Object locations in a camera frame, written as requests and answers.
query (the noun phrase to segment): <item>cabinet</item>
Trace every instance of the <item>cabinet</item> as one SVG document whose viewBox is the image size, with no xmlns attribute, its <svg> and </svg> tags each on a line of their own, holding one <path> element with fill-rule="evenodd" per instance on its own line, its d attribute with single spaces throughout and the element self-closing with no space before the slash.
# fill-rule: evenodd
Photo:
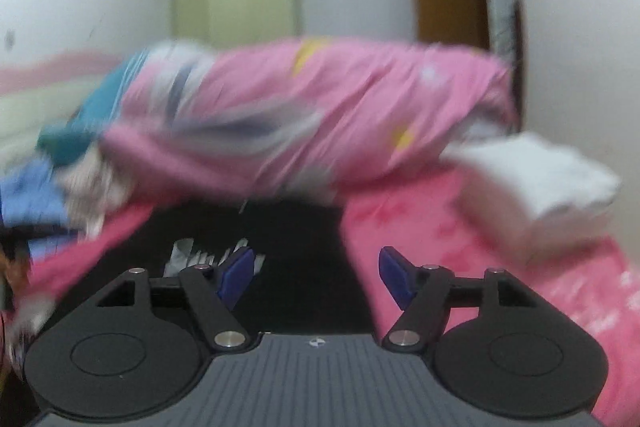
<svg viewBox="0 0 640 427">
<path fill-rule="evenodd" d="M 215 48 L 300 35 L 299 0 L 173 0 L 173 33 Z"/>
</svg>

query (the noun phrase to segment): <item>pink bedsheet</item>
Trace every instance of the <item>pink bedsheet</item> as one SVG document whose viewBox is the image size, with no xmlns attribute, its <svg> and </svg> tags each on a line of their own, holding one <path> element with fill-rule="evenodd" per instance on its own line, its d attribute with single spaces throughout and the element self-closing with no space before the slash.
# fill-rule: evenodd
<svg viewBox="0 0 640 427">
<path fill-rule="evenodd" d="M 460 277 L 505 267 L 591 333 L 609 358 L 609 378 L 594 414 L 609 427 L 640 425 L 640 275 L 619 246 L 604 240 L 582 255 L 524 269 L 498 257 L 453 205 L 462 175 L 439 171 L 410 184 L 388 184 L 350 198 L 342 222 L 351 262 L 369 297 L 378 333 L 400 311 L 378 274 L 380 248 L 415 265 L 438 264 Z M 474 317 L 452 312 L 449 327 Z"/>
<path fill-rule="evenodd" d="M 130 204 L 108 220 L 96 239 L 80 241 L 34 263 L 29 274 L 29 286 L 22 297 L 45 293 L 60 299 L 100 261 L 107 250 L 119 245 L 142 226 L 154 208 L 150 203 Z"/>
<path fill-rule="evenodd" d="M 464 46 L 351 39 L 148 60 L 102 149 L 148 194 L 326 200 L 418 171 L 476 107 L 512 121 L 510 77 Z"/>
</svg>

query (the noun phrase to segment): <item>white fabric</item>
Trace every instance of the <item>white fabric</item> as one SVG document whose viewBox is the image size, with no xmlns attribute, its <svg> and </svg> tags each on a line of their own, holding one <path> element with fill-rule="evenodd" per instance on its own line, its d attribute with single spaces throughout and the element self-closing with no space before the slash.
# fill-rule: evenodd
<svg viewBox="0 0 640 427">
<path fill-rule="evenodd" d="M 184 84 L 182 95 L 180 97 L 180 103 L 178 104 L 177 116 L 181 116 L 186 112 L 189 114 L 191 104 L 195 101 L 200 85 L 207 73 L 211 70 L 216 62 L 216 58 L 212 56 L 200 57 L 193 70 L 189 74 L 187 81 Z"/>
<path fill-rule="evenodd" d="M 505 124 L 500 115 L 478 107 L 469 113 L 456 128 L 452 141 L 482 141 L 510 134 L 510 126 Z"/>
<path fill-rule="evenodd" d="M 451 145 L 443 156 L 468 169 L 463 210 L 522 261 L 604 235 L 620 191 L 609 168 L 533 133 Z"/>
<path fill-rule="evenodd" d="M 158 42 L 149 49 L 148 60 L 175 60 L 176 62 L 196 62 L 203 55 L 215 53 L 213 48 L 203 46 L 197 41 L 188 39 L 167 40 Z"/>
<path fill-rule="evenodd" d="M 56 173 L 65 191 L 66 210 L 72 227 L 93 238 L 102 231 L 106 216 L 122 208 L 135 189 L 135 181 L 115 169 L 96 145 L 76 163 Z"/>
<path fill-rule="evenodd" d="M 240 248 L 248 247 L 249 242 L 246 239 L 241 239 L 236 243 L 234 252 Z M 174 243 L 174 249 L 171 252 L 171 258 L 169 262 L 164 266 L 163 277 L 177 277 L 178 273 L 187 268 L 188 266 L 196 266 L 196 264 L 209 264 L 210 266 L 220 266 L 224 263 L 229 255 L 231 255 L 231 249 L 227 248 L 225 253 L 219 260 L 216 260 L 216 256 L 209 254 L 205 251 L 193 251 L 193 239 L 191 237 L 179 239 Z M 263 255 L 256 255 L 254 262 L 254 275 L 260 273 L 262 264 L 264 263 Z"/>
<path fill-rule="evenodd" d="M 270 155 L 318 131 L 322 113 L 276 98 L 220 111 L 215 118 L 175 123 L 171 132 L 184 149 L 218 155 Z"/>
</svg>

